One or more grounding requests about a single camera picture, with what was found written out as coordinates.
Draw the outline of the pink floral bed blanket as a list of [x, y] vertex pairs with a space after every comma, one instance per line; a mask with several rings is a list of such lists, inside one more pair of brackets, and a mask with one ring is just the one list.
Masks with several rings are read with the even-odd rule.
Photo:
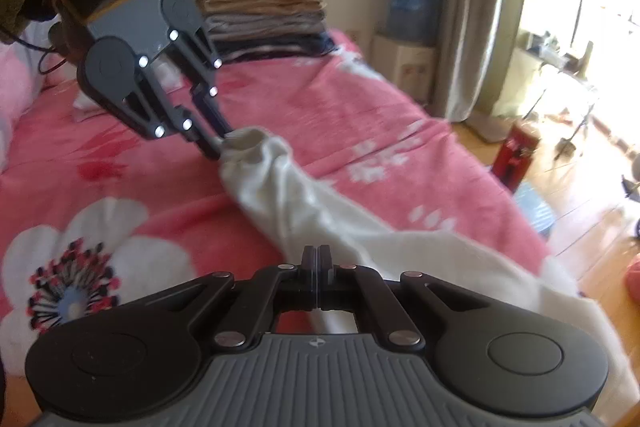
[[1, 358], [24, 371], [53, 327], [217, 270], [247, 277], [329, 245], [383, 277], [419, 270], [541, 309], [548, 251], [511, 194], [343, 42], [321, 58], [226, 66], [221, 160], [73, 120], [1, 51]]

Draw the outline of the cardboard box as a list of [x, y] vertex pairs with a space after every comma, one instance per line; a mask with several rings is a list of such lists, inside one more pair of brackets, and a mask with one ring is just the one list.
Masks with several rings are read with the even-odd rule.
[[430, 99], [437, 62], [437, 50], [376, 34], [371, 46], [371, 65], [414, 101]]

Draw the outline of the white sweatshirt orange bear outline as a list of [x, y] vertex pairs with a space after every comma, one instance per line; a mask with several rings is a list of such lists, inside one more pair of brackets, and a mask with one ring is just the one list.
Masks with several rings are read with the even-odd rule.
[[386, 277], [421, 271], [511, 305], [574, 325], [608, 355], [610, 373], [594, 413], [606, 425], [639, 402], [622, 340], [602, 308], [579, 296], [552, 257], [529, 271], [498, 251], [453, 231], [395, 231], [328, 184], [309, 178], [291, 147], [259, 128], [230, 133], [222, 143], [221, 182], [250, 222], [294, 262], [306, 245], [326, 244], [335, 260], [367, 265]]

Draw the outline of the light blue plastic stool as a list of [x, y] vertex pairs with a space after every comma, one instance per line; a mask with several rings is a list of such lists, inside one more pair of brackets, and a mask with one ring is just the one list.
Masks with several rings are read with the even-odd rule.
[[545, 240], [550, 239], [555, 213], [528, 181], [524, 180], [513, 195], [514, 202], [521, 210], [529, 225]]

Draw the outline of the stack of folded clothes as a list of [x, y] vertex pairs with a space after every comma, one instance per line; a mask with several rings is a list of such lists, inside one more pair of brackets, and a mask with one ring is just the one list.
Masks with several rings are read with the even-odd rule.
[[336, 48], [326, 27], [328, 0], [194, 1], [226, 63], [320, 57]]

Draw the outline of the pink bag in plastic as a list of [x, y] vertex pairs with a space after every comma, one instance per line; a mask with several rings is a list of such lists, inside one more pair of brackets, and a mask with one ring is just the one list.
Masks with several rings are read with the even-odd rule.
[[635, 303], [640, 303], [640, 255], [632, 259], [625, 273], [628, 294]]

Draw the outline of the folding table by window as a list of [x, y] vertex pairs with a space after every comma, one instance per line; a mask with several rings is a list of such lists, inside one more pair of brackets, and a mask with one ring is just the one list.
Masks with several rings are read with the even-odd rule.
[[545, 68], [551, 68], [554, 72], [553, 80], [546, 81], [541, 88], [539, 96], [535, 103], [529, 107], [528, 111], [522, 116], [522, 119], [529, 121], [533, 119], [533, 113], [536, 112], [537, 106], [544, 99], [544, 96], [553, 90], [558, 91], [563, 86], [576, 84], [582, 88], [582, 95], [585, 101], [585, 112], [582, 119], [578, 122], [573, 133], [569, 138], [562, 138], [556, 150], [556, 155], [562, 156], [567, 147], [574, 147], [573, 141], [582, 130], [584, 134], [588, 132], [588, 124], [590, 121], [593, 107], [596, 105], [594, 98], [593, 84], [586, 76], [586, 69], [590, 60], [592, 51], [592, 43], [588, 43], [587, 51], [582, 57], [574, 57], [572, 54], [562, 53], [558, 47], [556, 39], [548, 32], [542, 36], [530, 34], [524, 53], [538, 62], [537, 76], [544, 75]]

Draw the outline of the blue water jug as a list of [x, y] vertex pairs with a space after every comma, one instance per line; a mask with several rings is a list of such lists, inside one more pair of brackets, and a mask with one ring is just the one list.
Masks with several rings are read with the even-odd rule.
[[436, 46], [442, 0], [388, 0], [384, 32], [397, 40]]

